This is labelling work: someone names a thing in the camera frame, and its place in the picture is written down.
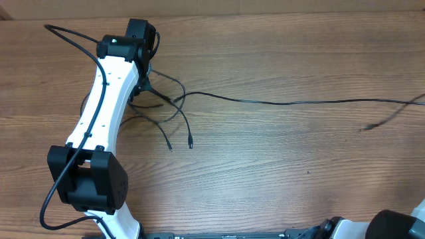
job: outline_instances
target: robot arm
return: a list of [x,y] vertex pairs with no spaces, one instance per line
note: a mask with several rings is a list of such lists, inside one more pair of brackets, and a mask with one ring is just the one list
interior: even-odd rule
[[[71,204],[88,216],[99,216],[115,238],[145,238],[143,228],[131,216],[125,203],[128,176],[115,155],[126,104],[141,92],[143,84],[149,82],[147,75],[154,40],[153,26],[144,20],[130,19],[125,37],[106,35],[98,43],[98,60],[107,82],[104,101],[89,138],[77,154],[75,166],[66,172],[57,188],[63,203]],[[48,152],[47,163],[55,181],[83,140],[96,111],[102,83],[98,67],[82,117],[66,146],[52,146]],[[90,163],[90,168],[79,167],[84,163]],[[106,229],[96,223],[107,235]]]
[[[126,104],[149,82],[147,75],[149,60],[155,52],[154,40],[153,26],[144,20],[130,19],[124,37],[106,35],[98,43],[97,54],[105,70],[108,87],[90,137],[78,154],[75,165],[65,172],[57,187],[63,203],[71,204],[88,216],[101,218],[104,224],[95,222],[105,235],[108,233],[104,225],[114,238],[119,239],[425,239],[425,201],[415,208],[411,216],[384,210],[371,223],[334,217],[323,221],[320,226],[284,232],[145,235],[143,227],[131,216],[125,203],[128,176],[115,155],[116,138]],[[55,181],[83,140],[98,105],[102,82],[98,68],[84,113],[66,141],[66,146],[52,146],[48,152],[47,162]],[[89,162],[90,168],[79,167]]]

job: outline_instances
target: cable plug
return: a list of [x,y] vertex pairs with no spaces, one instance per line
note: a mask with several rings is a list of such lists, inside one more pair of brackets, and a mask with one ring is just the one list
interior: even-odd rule
[[171,144],[170,144],[170,141],[168,141],[168,140],[167,140],[167,145],[168,145],[168,149],[169,149],[171,152],[173,152],[173,148],[172,148],[172,146],[171,146]]
[[189,133],[189,136],[187,138],[187,143],[189,144],[189,149],[193,149],[193,138],[191,133]]
[[367,130],[372,130],[378,126],[380,126],[380,123],[371,123],[370,125],[366,126],[365,128],[363,128],[363,130],[367,131]]

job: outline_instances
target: wood grain surface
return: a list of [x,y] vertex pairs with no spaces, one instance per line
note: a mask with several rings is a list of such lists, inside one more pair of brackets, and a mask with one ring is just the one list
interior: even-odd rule
[[[425,91],[425,13],[332,13],[148,19],[161,33],[153,67],[188,91],[285,102],[341,98],[410,100]],[[122,19],[0,22],[0,237],[80,238],[93,222],[51,232],[39,210],[52,186],[51,145],[64,145],[90,90],[95,64],[43,28],[50,23],[100,39],[123,35]],[[76,39],[95,52],[95,46]],[[178,85],[151,76],[175,98]],[[161,102],[148,93],[137,104]],[[181,116],[161,132],[124,125],[117,158],[129,175],[127,203],[148,232],[263,232],[332,216],[370,220],[410,213],[425,195],[425,107],[264,106],[188,96],[194,148]],[[160,119],[165,106],[146,110]],[[132,114],[127,111],[125,118]],[[49,224],[81,216],[57,195]]]
[[0,0],[13,20],[422,11],[425,0]]

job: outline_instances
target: black mount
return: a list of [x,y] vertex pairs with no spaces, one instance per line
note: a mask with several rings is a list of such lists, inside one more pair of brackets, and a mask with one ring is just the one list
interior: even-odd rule
[[[81,150],[80,160],[66,172],[58,186],[60,200],[79,212],[98,210],[114,214],[126,200],[127,173],[114,155],[102,148]],[[53,180],[57,180],[75,151],[71,145],[50,147],[47,163]],[[79,167],[84,163],[82,159],[90,160],[90,168]]]
[[139,80],[130,95],[130,101],[133,101],[134,96],[140,94],[145,84],[144,81],[149,71],[149,61],[153,56],[155,33],[155,27],[146,20],[130,19],[124,37],[105,35],[98,43],[96,52],[99,58],[119,56],[124,57],[127,62],[135,62],[139,72]]
[[314,239],[329,239],[332,235],[333,230],[337,227],[338,222],[344,220],[341,216],[334,216],[329,219],[325,219],[321,224],[317,232],[314,234]]

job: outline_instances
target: black wire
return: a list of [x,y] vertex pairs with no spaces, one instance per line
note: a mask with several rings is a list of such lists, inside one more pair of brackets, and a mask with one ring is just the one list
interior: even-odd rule
[[185,115],[185,113],[183,113],[183,110],[181,110],[181,108],[179,108],[178,106],[176,106],[174,104],[174,102],[172,102],[170,100],[170,98],[168,98],[167,96],[164,96],[163,94],[159,93],[155,89],[150,90],[150,92],[152,94],[155,94],[156,96],[159,96],[160,98],[162,98],[163,100],[165,100],[166,102],[168,102],[169,104],[171,104],[172,106],[174,106],[174,108],[176,108],[178,111],[180,111],[180,114],[185,118],[186,126],[187,126],[187,131],[189,133],[189,135],[187,137],[187,143],[189,144],[189,149],[193,149],[193,138],[192,138],[192,133],[191,133],[191,127],[189,126],[189,122],[187,121],[186,115]]
[[193,94],[202,94],[204,96],[211,96],[220,98],[223,100],[230,100],[233,102],[244,102],[244,103],[254,103],[254,104],[270,104],[275,106],[290,106],[295,104],[334,104],[334,103],[347,103],[347,102],[388,102],[388,103],[397,103],[397,104],[412,104],[412,105],[418,105],[418,106],[425,106],[425,102],[407,102],[403,100],[388,100],[388,99],[347,99],[347,100],[319,100],[319,101],[312,101],[312,100],[303,100],[303,101],[295,101],[295,102],[264,102],[260,100],[238,100],[233,98],[228,98],[224,96],[218,96],[215,94],[205,93],[205,92],[189,92],[185,95],[179,96],[174,102],[178,102],[185,96],[190,96]]
[[[422,98],[422,97],[424,97],[425,96],[425,94],[421,94],[421,95],[419,95],[419,96],[417,96],[417,97],[415,97],[415,98],[413,98],[411,101],[409,101],[409,102],[415,102],[416,100],[418,100],[418,99],[420,99],[420,98]],[[372,129],[374,129],[374,128],[376,128],[376,127],[379,127],[379,126],[381,126],[381,125],[383,125],[383,124],[386,124],[386,123],[388,123],[390,120],[392,120],[392,119],[394,119],[402,110],[404,110],[406,107],[408,106],[408,104],[405,104],[405,105],[403,105],[402,107],[400,107],[400,109],[398,109],[397,111],[395,111],[394,113],[392,113],[390,116],[388,116],[386,119],[384,119],[384,120],[382,120],[381,122],[379,122],[379,123],[371,123],[371,124],[369,124],[368,126],[366,126],[363,130],[372,130]]]
[[99,43],[99,41],[98,40],[96,40],[96,39],[93,39],[93,38],[91,38],[91,37],[89,37],[89,36],[86,36],[86,35],[84,35],[84,34],[81,34],[81,33],[77,33],[76,31],[73,31],[73,30],[69,30],[69,29],[65,29],[65,28],[62,28],[62,27],[57,27],[57,26],[53,26],[53,25],[49,25],[49,24],[47,24],[47,25],[45,25],[44,26],[47,30],[49,30],[50,32],[52,32],[52,33],[54,33],[53,31],[52,31],[52,29],[56,29],[56,30],[60,30],[60,31],[64,31],[64,32],[66,32],[66,33],[71,33],[71,34],[74,34],[74,35],[77,35],[77,36],[79,36],[79,37],[82,37],[82,38],[85,38],[85,39],[87,39],[87,40],[90,40],[90,41],[92,41],[92,42],[94,42],[94,43],[96,43],[96,44],[98,44]]
[[154,72],[154,73],[156,73],[156,74],[158,74],[158,75],[160,75],[160,76],[163,76],[163,77],[165,77],[165,78],[167,78],[167,79],[169,79],[169,80],[172,80],[172,81],[174,81],[174,82],[176,82],[176,83],[178,83],[180,86],[181,86],[181,89],[183,90],[183,97],[181,98],[182,99],[182,101],[181,101],[181,103],[180,103],[180,106],[179,106],[179,108],[177,109],[177,111],[170,117],[170,118],[168,118],[168,119],[165,119],[165,120],[162,120],[162,121],[157,121],[157,123],[167,123],[168,121],[170,121],[170,120],[172,120],[172,119],[174,119],[174,117],[181,111],[181,109],[183,109],[183,105],[185,104],[185,100],[186,100],[186,88],[185,88],[185,86],[180,82],[180,81],[178,81],[178,79],[174,79],[173,77],[171,77],[171,76],[168,76],[168,75],[166,75],[166,74],[163,74],[163,73],[160,73],[160,72],[158,72],[158,71],[156,71],[156,70],[151,70],[152,72]]
[[121,127],[123,124],[125,124],[125,123],[127,123],[128,121],[130,121],[130,120],[132,120],[132,119],[135,119],[135,118],[144,118],[144,117],[141,117],[141,116],[132,116],[132,117],[130,117],[130,118],[128,118],[128,119],[126,119],[126,120],[124,120],[123,122],[121,122],[121,123],[120,123],[120,127]]
[[153,106],[137,106],[135,104],[130,103],[133,107],[135,108],[139,108],[139,109],[151,109],[151,108],[159,108],[159,107],[163,107],[163,104],[155,104]]
[[[170,151],[173,151],[173,148],[172,148],[172,146],[171,146],[171,143],[170,143],[170,141],[168,140],[168,137],[167,137],[167,135],[165,134],[165,132],[164,132],[164,130],[162,129],[162,127],[159,125],[159,123],[158,122],[156,122],[155,120],[153,120],[153,119],[151,119],[151,118],[149,118],[149,117],[147,117],[147,116],[145,116],[143,113],[141,113],[140,111],[138,111],[137,109],[135,109],[134,108],[134,106],[132,106],[131,104],[128,104],[128,106],[134,111],[134,112],[136,112],[137,114],[139,114],[139,116],[141,117],[141,118],[144,118],[144,119],[146,119],[147,121],[149,121],[149,122],[151,122],[151,123],[154,123],[158,128],[159,128],[159,130],[161,130],[161,133],[162,133],[162,135],[164,135],[164,138],[165,138],[165,141],[167,142],[167,145],[168,145],[168,149],[170,150]],[[131,117],[131,118],[129,118],[129,119],[127,119],[127,120],[125,120],[124,122],[122,122],[121,123],[121,125],[122,124],[124,124],[125,122],[127,122],[127,121],[129,121],[129,120],[131,120],[131,119],[133,119],[133,118],[136,118],[135,116],[133,116],[133,117]]]
[[307,233],[307,232],[309,232],[309,231],[316,231],[316,230],[319,230],[320,229],[320,226],[312,226],[311,228],[308,228],[307,230],[305,230],[303,233],[301,233],[301,235],[299,235],[299,236],[297,236],[296,238],[294,238],[294,239],[301,239],[301,238],[303,238],[304,236],[305,236],[305,234]]
[[82,108],[84,107],[84,102],[86,102],[86,100],[87,100],[87,98],[88,98],[89,95],[90,95],[90,92],[88,92],[86,94],[86,96],[84,97],[84,99],[82,99],[81,106],[80,106],[80,118],[82,116]]
[[79,222],[82,222],[83,220],[90,220],[90,219],[94,219],[97,220],[97,223],[100,222],[100,224],[104,227],[106,234],[110,237],[110,238],[114,238],[114,236],[112,235],[110,229],[108,228],[108,226],[106,225],[106,223],[103,221],[103,219],[99,216],[83,216],[81,218],[78,218],[76,220],[64,223],[62,225],[59,226],[49,226],[48,224],[46,224],[46,222],[44,221],[44,214],[46,212],[48,203],[50,202],[55,190],[57,189],[59,183],[61,182],[61,180],[63,179],[64,175],[66,174],[66,172],[74,166],[75,160],[78,156],[78,154],[81,152],[84,144],[86,143],[87,139],[91,136],[90,132],[92,131],[93,125],[96,122],[96,118],[98,117],[100,108],[102,107],[102,103],[104,101],[105,98],[105,93],[106,93],[106,86],[108,85],[108,83],[106,82],[106,74],[105,74],[105,70],[102,67],[102,65],[100,64],[100,62],[98,61],[98,59],[93,56],[90,52],[88,52],[85,48],[83,48],[82,46],[80,46],[79,44],[75,43],[74,41],[68,39],[67,37],[65,37],[64,35],[58,33],[57,31],[55,31],[55,29],[60,30],[60,31],[65,31],[68,33],[72,33],[75,35],[78,35],[79,37],[84,37],[85,39],[88,40],[92,40],[94,42],[96,42],[96,40],[87,37],[85,35],[82,35],[80,33],[76,33],[74,31],[68,30],[68,29],[63,29],[61,27],[56,27],[56,26],[52,26],[52,25],[45,25],[44,26],[47,30],[49,30],[50,32],[52,32],[53,34],[55,34],[56,36],[60,37],[61,39],[65,40],[66,42],[70,43],[72,46],[75,46],[78,50],[81,50],[84,54],[86,54],[87,56],[89,56],[99,67],[100,72],[102,73],[102,93],[100,94],[100,99],[99,99],[99,103],[98,106],[96,107],[96,110],[94,111],[93,114],[93,118],[90,121],[90,124],[87,127],[87,131],[86,133],[84,133],[84,137],[82,138],[82,141],[80,143],[80,145],[78,146],[77,150],[75,151],[74,155],[71,157],[70,161],[66,164],[65,168],[62,170],[62,172],[60,173],[59,177],[56,179],[56,181],[53,183],[52,188],[49,190],[46,199],[44,200],[42,207],[40,209],[40,224],[43,228],[46,228],[48,230],[59,230],[62,228],[66,228],[68,226],[71,226],[73,224],[77,224]]
[[161,35],[158,32],[156,32],[156,35],[157,35],[157,45],[155,46],[155,48],[153,49],[151,53],[151,59],[155,56],[155,54],[157,54],[159,41],[161,40]]

